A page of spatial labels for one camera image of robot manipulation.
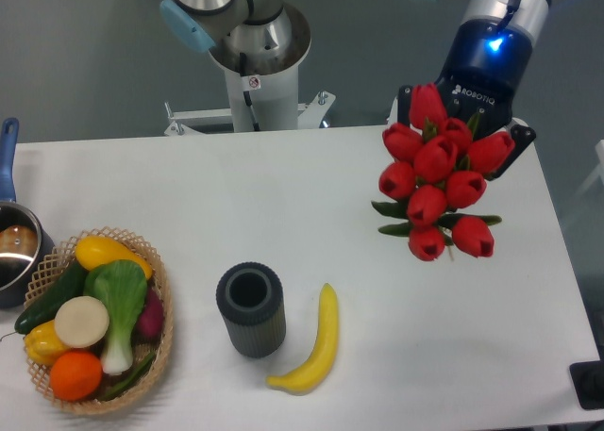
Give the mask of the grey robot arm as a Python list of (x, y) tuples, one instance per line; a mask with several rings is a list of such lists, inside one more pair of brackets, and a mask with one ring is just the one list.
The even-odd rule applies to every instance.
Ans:
[[(512, 100), (552, 0), (470, 0), (436, 90), (447, 113), (473, 123), (475, 134), (513, 140), (511, 165), (535, 132), (512, 115)], [(334, 103), (320, 92), (298, 100), (298, 67), (310, 49), (310, 27), (284, 0), (163, 0), (159, 11), (188, 48), (209, 53), (223, 70), (225, 111), (173, 112), (170, 133), (229, 121), (237, 132), (319, 128)]]

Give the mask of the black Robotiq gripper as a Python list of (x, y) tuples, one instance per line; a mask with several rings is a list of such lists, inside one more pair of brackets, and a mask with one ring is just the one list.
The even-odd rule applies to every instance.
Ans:
[[(492, 134), (512, 119), (512, 101), (532, 54), (524, 34), (497, 23), (471, 20), (463, 23), (454, 38), (436, 87), (451, 115), (468, 121), (479, 115), (477, 132)], [(397, 94), (396, 120), (413, 127), (411, 100), (414, 86), (402, 85)], [(536, 131), (526, 124), (508, 124), (512, 151), (491, 174), (501, 177), (534, 143)]]

